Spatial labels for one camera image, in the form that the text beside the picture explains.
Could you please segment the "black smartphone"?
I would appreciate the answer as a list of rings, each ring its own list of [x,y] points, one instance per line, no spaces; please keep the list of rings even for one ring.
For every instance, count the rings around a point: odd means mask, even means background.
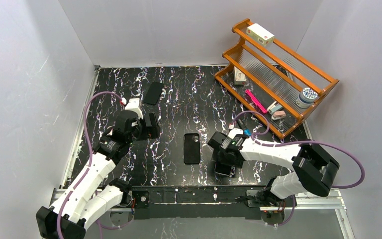
[[[215,174],[232,177],[235,174],[235,166],[228,166],[217,162],[214,167]]]

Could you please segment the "black phone case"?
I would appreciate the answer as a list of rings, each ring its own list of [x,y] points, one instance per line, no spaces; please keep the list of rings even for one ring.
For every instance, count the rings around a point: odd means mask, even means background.
[[[200,155],[200,138],[198,133],[186,133],[184,135],[184,164],[199,164]]]
[[[149,104],[149,105],[155,105],[159,101],[163,88],[164,88],[163,83],[152,82],[144,96],[143,103]]]

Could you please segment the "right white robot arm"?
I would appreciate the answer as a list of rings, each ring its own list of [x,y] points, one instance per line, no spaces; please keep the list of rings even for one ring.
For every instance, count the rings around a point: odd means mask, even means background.
[[[228,135],[216,132],[207,143],[224,166],[242,168],[244,161],[262,161],[290,170],[272,178],[260,196],[265,201],[279,201],[291,195],[309,192],[329,195],[339,170],[339,163],[313,141],[280,144],[252,139],[240,129]]]

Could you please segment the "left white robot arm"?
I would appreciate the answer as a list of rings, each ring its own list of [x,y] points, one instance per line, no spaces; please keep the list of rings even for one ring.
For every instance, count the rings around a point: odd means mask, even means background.
[[[104,178],[129,152],[133,142],[159,136],[160,126],[154,113],[141,117],[132,110],[121,111],[69,188],[50,207],[41,207],[36,213],[40,235],[44,239],[83,239],[91,224],[112,207],[126,203],[132,190],[128,182],[113,179],[97,193]]]

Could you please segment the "flat black phone case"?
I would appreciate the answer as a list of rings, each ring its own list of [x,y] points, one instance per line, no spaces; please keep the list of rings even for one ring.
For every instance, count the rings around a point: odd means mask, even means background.
[[[149,104],[149,105],[155,105],[159,101],[163,88],[164,88],[163,83],[152,82],[144,96],[143,103]]]

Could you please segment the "blue capped black marker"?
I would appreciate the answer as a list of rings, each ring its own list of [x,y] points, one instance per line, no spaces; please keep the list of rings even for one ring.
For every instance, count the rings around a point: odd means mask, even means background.
[[[251,136],[251,132],[248,130],[246,124],[241,119],[238,119],[236,122],[239,128],[243,131],[244,135]]]

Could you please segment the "pink comb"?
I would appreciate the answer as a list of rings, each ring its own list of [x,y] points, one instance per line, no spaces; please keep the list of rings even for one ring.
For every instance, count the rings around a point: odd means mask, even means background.
[[[261,104],[261,102],[255,97],[251,90],[246,89],[244,91],[246,100],[253,105],[254,109],[262,114],[266,114],[268,111]]]

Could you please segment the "small white red box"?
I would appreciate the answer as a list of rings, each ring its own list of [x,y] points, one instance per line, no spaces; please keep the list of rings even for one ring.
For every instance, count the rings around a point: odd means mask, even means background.
[[[234,67],[234,85],[245,85],[247,82],[246,75],[240,71],[237,67]]]

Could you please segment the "orange wooden shelf rack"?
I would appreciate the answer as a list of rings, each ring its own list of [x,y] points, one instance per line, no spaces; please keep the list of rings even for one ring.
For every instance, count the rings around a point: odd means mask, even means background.
[[[310,116],[339,80],[278,39],[262,46],[246,34],[251,24],[252,21],[246,18],[232,27],[239,40],[223,52],[228,65],[215,74],[215,79],[249,110],[256,111],[245,98],[246,89],[252,91],[265,109],[274,101],[282,105],[285,118],[272,120],[272,115],[267,112],[260,120],[269,123],[272,133],[283,139]],[[246,75],[245,85],[234,85],[234,67]],[[301,109],[295,99],[307,87],[317,92],[318,98],[309,108]]]

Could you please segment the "white box on shelf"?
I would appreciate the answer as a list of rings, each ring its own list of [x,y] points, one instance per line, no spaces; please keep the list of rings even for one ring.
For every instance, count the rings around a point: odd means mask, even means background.
[[[257,23],[248,26],[245,32],[248,36],[250,36],[253,40],[262,46],[267,46],[268,44],[272,43],[275,38],[272,33]]]

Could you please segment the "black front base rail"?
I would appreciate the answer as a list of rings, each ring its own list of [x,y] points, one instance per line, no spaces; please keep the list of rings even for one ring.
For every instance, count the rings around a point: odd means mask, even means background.
[[[261,185],[133,186],[138,220],[155,218],[245,218],[259,220],[259,208],[237,202],[248,190]]]

